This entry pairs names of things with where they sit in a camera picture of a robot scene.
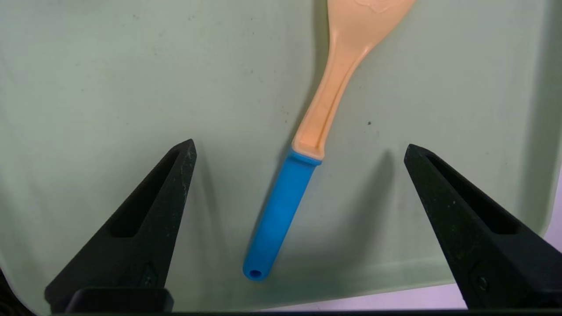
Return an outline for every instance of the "blue silicone grip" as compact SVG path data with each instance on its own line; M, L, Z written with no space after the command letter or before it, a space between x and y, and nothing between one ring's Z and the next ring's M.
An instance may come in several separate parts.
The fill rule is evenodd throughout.
M248 279L260 281L268 276L310 177L321 163L293 150L289 152L244 261Z

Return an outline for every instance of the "spatula head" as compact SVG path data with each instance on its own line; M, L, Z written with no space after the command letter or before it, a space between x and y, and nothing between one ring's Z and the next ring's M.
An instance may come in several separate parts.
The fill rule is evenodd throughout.
M408 13L415 0L328 0L330 36L372 49Z

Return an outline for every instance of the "light green surface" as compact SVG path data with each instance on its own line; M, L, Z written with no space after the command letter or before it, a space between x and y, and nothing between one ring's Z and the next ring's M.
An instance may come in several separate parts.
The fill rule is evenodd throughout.
M193 138L166 284L176 310L451 282L406 146L540 231L559 166L559 9L420 0L351 79L277 265L252 283L244 253L327 57L325 2L0 2L0 265L45 314L47 283Z

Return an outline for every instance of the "spatula handle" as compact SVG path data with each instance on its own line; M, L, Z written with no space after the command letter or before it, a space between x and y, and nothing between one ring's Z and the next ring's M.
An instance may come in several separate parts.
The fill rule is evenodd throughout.
M351 75L370 49L352 49L337 36L330 42L328 63L316 95L298 127L293 149L299 154L322 160L328 132Z
M285 159L244 261L247 278L260 281L268 276L310 177L320 163L294 151Z

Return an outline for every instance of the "plastic utensil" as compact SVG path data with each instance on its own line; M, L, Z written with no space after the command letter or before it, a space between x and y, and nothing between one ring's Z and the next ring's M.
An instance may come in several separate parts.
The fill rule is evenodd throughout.
M249 279L260 281L268 276L312 173L324 159L328 132L351 75L414 2L328 0L328 62L246 256L243 272Z

